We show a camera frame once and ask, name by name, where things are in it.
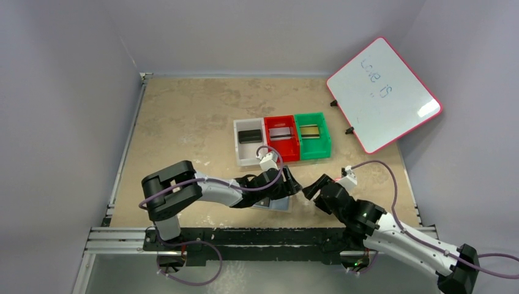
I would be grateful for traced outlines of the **beige card holder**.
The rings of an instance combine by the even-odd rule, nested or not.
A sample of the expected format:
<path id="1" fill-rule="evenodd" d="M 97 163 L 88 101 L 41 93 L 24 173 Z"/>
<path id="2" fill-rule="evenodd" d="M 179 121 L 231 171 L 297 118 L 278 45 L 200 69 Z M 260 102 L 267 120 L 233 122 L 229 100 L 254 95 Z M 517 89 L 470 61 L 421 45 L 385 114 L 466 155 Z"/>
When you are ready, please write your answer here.
<path id="1" fill-rule="evenodd" d="M 290 213 L 292 210 L 291 199 L 289 197 L 273 200 L 269 198 L 264 198 L 258 202 L 256 202 L 253 206 L 253 209 L 260 209 L 262 211 L 269 212 L 281 212 L 281 213 Z"/>

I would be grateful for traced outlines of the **green plastic bin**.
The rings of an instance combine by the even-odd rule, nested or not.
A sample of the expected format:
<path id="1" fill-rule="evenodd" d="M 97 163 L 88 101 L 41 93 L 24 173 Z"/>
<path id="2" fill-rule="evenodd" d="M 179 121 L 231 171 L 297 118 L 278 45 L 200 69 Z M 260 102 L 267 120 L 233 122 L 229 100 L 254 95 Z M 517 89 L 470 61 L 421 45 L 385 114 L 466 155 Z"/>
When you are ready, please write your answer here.
<path id="1" fill-rule="evenodd" d="M 325 159 L 331 156 L 332 140 L 322 112 L 294 115 L 300 142 L 300 159 Z"/>

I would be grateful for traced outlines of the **silver credit card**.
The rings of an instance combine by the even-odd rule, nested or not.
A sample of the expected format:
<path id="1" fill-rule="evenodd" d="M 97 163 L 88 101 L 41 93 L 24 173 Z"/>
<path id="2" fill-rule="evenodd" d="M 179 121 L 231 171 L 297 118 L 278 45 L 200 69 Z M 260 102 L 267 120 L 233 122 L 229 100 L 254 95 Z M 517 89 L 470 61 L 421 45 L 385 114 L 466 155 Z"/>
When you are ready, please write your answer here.
<path id="1" fill-rule="evenodd" d="M 271 141 L 289 140 L 293 136 L 290 127 L 276 127 L 269 129 L 269 138 Z"/>

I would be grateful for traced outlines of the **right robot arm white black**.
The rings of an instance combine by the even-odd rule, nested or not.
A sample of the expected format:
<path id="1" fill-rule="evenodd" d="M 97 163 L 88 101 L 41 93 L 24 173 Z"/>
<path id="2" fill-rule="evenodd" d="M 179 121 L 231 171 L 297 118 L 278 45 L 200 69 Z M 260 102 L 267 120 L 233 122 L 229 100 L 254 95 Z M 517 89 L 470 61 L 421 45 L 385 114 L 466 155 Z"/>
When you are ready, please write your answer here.
<path id="1" fill-rule="evenodd" d="M 478 276 L 475 248 L 455 246 L 429 237 L 367 200 L 356 200 L 350 192 L 357 186 L 352 172 L 334 180 L 322 175 L 303 188 L 306 199 L 345 225 L 350 246 L 362 245 L 413 266 L 436 281 L 442 293 L 472 293 Z"/>

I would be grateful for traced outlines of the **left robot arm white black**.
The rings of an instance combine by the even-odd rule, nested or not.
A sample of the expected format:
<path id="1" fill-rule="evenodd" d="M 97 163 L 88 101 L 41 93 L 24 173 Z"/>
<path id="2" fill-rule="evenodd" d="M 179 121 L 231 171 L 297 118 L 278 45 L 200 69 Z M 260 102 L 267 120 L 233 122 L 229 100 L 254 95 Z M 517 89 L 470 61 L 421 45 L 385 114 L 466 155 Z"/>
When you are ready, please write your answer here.
<path id="1" fill-rule="evenodd" d="M 197 172 L 189 160 L 144 177 L 141 187 L 144 200 L 139 207 L 147 211 L 164 241 L 179 239 L 181 227 L 177 215 L 196 201 L 249 208 L 261 200 L 279 200 L 302 190 L 285 165 L 274 165 L 259 175 L 220 179 Z"/>

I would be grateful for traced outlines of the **black credit card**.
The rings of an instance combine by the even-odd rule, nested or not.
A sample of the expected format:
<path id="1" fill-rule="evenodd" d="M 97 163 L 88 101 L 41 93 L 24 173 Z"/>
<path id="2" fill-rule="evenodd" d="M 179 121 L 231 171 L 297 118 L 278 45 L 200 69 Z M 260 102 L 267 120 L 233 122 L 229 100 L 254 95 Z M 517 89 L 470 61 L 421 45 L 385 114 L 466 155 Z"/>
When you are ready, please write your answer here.
<path id="1" fill-rule="evenodd" d="M 240 130 L 237 132 L 237 139 L 240 144 L 261 143 L 263 133 L 261 129 Z"/>

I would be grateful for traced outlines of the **gold credit card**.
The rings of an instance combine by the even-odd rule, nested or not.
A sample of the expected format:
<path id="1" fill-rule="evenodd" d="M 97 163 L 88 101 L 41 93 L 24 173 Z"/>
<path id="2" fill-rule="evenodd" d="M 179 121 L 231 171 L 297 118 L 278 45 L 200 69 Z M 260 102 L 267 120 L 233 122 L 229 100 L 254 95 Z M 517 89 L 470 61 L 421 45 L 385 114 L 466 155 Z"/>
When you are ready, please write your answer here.
<path id="1" fill-rule="evenodd" d="M 300 126 L 299 134 L 302 139 L 317 139 L 320 138 L 319 127 L 316 124 Z"/>

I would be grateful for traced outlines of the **white plastic bin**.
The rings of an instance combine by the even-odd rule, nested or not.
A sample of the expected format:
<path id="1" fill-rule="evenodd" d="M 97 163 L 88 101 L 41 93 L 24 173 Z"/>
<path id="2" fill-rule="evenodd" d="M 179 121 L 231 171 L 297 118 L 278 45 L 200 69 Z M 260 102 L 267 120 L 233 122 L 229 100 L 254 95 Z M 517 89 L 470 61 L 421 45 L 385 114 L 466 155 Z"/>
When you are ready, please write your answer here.
<path id="1" fill-rule="evenodd" d="M 256 151 L 262 145 L 266 145 L 266 130 L 264 118 L 237 119 L 233 121 L 234 127 L 234 148 L 236 153 L 236 163 L 239 167 L 248 167 L 258 165 Z M 263 141 L 261 143 L 240 144 L 237 139 L 237 132 L 240 130 L 261 129 L 263 133 Z"/>

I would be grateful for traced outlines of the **red plastic bin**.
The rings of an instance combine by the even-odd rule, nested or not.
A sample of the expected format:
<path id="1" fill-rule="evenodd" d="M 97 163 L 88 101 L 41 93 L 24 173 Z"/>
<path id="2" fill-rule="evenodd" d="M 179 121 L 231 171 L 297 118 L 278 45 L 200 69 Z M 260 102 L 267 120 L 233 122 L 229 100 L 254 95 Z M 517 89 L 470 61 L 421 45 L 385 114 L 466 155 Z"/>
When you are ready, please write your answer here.
<path id="1" fill-rule="evenodd" d="M 294 115 L 264 118 L 267 144 L 275 148 L 285 162 L 301 159 L 301 144 Z"/>

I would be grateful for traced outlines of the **pink framed whiteboard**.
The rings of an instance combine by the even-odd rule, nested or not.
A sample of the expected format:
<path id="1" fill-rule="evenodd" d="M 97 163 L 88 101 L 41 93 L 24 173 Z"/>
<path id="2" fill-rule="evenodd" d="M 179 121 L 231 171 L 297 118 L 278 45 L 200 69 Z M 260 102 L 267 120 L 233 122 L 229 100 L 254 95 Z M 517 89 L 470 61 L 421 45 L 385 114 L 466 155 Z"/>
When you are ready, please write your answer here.
<path id="1" fill-rule="evenodd" d="M 442 105 L 385 37 L 330 76 L 326 85 L 367 154 L 442 112 Z"/>

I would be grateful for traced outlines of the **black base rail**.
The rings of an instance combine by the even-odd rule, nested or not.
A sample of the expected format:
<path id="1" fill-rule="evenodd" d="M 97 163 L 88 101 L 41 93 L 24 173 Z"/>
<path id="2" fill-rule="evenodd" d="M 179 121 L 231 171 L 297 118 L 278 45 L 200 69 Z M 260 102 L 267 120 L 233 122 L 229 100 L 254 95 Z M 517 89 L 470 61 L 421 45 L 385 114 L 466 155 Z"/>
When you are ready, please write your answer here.
<path id="1" fill-rule="evenodd" d="M 178 264 L 204 266 L 210 260 L 253 262 L 320 262 L 364 270 L 375 250 L 332 228 L 182 228 L 167 241 L 155 229 L 144 233 L 144 251 L 176 254 Z"/>

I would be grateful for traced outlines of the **aluminium table frame rail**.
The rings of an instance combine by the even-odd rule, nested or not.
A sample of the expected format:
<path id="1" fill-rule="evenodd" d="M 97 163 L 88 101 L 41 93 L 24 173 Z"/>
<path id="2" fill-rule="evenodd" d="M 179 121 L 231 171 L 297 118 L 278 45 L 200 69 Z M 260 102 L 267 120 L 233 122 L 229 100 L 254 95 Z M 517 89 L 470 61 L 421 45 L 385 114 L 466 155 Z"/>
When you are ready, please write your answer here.
<path id="1" fill-rule="evenodd" d="M 135 111 L 132 115 L 130 129 L 116 171 L 113 187 L 108 198 L 105 216 L 100 227 L 92 227 L 90 229 L 84 248 L 85 254 L 137 254 L 143 251 L 143 228 L 120 228 L 111 227 L 110 225 L 116 207 L 116 199 L 119 193 L 119 186 L 125 163 L 127 161 L 128 151 L 132 142 L 140 108 L 143 103 L 144 94 L 148 83 L 153 79 L 153 77 L 153 73 L 141 74 L 140 93 L 138 95 Z"/>

